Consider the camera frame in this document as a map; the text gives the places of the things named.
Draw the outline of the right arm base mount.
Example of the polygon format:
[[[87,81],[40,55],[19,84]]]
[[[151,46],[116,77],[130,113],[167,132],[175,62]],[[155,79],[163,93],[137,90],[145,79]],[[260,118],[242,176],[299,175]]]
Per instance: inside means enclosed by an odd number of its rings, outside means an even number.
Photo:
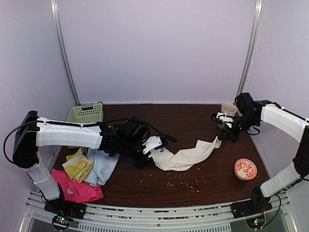
[[[268,198],[262,201],[249,199],[242,202],[233,202],[230,207],[234,218],[242,218],[271,210],[272,204]]]

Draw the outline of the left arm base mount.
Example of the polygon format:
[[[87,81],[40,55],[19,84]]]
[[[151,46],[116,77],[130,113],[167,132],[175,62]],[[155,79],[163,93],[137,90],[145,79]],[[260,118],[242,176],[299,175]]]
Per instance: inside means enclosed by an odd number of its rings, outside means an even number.
[[[45,200],[44,210],[67,218],[83,219],[86,205],[58,198],[51,201]]]

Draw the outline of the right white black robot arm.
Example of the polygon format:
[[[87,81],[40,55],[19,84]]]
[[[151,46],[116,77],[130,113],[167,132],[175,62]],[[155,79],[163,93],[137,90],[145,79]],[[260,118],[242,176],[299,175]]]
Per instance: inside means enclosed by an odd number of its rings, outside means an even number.
[[[267,130],[266,135],[254,140],[263,159],[276,165],[277,173],[252,190],[246,207],[251,213],[258,213],[268,207],[270,198],[282,190],[290,189],[309,175],[309,120],[298,116],[276,102],[254,101],[249,93],[235,99],[240,116],[225,113],[211,115],[222,130],[219,140],[233,143],[242,132],[258,129]]]

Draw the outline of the cream white towel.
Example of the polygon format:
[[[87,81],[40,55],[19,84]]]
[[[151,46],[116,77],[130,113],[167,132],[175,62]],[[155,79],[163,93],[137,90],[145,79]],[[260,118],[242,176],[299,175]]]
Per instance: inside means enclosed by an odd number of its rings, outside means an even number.
[[[153,159],[155,166],[163,171],[182,172],[206,160],[214,149],[220,148],[221,143],[218,137],[212,142],[197,140],[194,148],[182,149],[175,154],[166,148],[161,148],[153,150],[149,157]]]

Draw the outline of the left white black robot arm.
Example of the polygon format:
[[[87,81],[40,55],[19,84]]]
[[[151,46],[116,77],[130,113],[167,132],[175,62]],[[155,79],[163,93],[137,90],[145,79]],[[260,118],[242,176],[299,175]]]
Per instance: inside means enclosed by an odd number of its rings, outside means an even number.
[[[125,155],[133,159],[137,168],[151,166],[148,158],[152,150],[162,145],[160,135],[150,136],[150,125],[136,118],[123,119],[121,124],[69,123],[39,117],[29,111],[15,133],[12,162],[26,171],[42,192],[45,201],[60,215],[70,207],[60,184],[41,163],[38,149],[42,146],[60,145],[103,150],[109,155]]]

